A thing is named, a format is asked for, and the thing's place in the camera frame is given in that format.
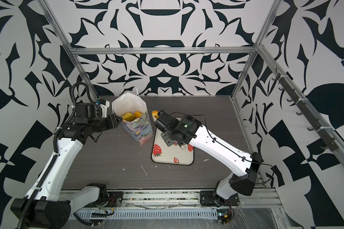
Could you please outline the column fake croissant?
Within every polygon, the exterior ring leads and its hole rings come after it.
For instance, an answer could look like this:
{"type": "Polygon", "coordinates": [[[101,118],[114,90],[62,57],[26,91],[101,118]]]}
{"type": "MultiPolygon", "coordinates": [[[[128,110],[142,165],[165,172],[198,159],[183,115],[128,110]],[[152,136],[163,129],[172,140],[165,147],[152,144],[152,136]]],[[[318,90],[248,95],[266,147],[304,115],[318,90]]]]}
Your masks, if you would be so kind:
{"type": "Polygon", "coordinates": [[[124,121],[127,121],[127,122],[132,122],[134,121],[135,119],[137,119],[137,117],[135,116],[135,114],[131,113],[131,112],[126,112],[124,115],[121,116],[122,119],[124,121]]]}

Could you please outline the colourful printed paper bag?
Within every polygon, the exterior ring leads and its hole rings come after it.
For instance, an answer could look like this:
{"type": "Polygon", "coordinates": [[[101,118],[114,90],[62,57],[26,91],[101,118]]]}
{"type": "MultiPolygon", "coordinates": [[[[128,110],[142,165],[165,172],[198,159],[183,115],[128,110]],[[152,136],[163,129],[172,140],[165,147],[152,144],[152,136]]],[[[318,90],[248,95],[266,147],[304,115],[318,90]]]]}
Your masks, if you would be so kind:
{"type": "Polygon", "coordinates": [[[124,93],[112,102],[112,111],[118,116],[126,112],[135,113],[136,111],[144,113],[140,118],[132,122],[122,121],[122,126],[140,145],[143,145],[153,136],[153,129],[148,113],[146,102],[141,99],[139,94],[124,93]]]}

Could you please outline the long striped fake croissant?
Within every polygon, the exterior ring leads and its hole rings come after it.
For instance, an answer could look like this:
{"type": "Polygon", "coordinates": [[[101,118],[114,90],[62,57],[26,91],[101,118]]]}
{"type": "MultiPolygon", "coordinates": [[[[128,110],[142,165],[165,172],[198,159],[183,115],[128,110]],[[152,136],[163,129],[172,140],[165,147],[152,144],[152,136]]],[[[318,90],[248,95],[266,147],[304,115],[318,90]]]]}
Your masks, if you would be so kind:
{"type": "Polygon", "coordinates": [[[136,118],[140,118],[140,117],[142,117],[143,115],[144,115],[144,113],[139,112],[139,111],[136,111],[136,112],[134,113],[134,116],[135,116],[136,118]]]}

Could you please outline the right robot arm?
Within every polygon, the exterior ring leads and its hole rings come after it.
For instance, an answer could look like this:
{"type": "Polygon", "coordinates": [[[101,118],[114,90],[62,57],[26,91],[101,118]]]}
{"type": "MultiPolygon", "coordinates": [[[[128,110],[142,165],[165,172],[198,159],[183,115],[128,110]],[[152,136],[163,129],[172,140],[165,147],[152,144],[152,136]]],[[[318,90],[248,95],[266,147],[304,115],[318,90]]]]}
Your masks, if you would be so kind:
{"type": "Polygon", "coordinates": [[[194,115],[184,114],[177,119],[164,111],[158,113],[154,125],[161,131],[167,146],[177,144],[198,148],[230,169],[230,174],[218,181],[211,194],[201,194],[204,207],[230,206],[238,202],[238,195],[251,196],[256,185],[260,166],[264,165],[259,153],[247,153],[213,134],[194,115]]]}

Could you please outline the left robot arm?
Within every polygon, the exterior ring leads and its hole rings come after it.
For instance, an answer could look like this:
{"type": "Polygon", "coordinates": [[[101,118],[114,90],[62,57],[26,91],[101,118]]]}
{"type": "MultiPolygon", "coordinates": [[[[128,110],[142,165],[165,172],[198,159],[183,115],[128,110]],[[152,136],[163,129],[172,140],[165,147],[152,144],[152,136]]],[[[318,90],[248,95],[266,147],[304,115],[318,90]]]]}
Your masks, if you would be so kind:
{"type": "Polygon", "coordinates": [[[91,183],[80,191],[60,198],[61,188],[67,174],[87,139],[98,141],[93,137],[117,128],[122,118],[108,114],[109,101],[91,99],[88,103],[78,103],[75,89],[84,86],[87,96],[90,89],[86,83],[75,83],[70,90],[72,113],[69,118],[57,127],[53,138],[53,153],[41,172],[39,178],[23,198],[16,198],[11,211],[18,218],[18,229],[40,228],[60,229],[71,215],[83,207],[94,204],[100,209],[108,204],[110,197],[104,184],[91,183]]]}

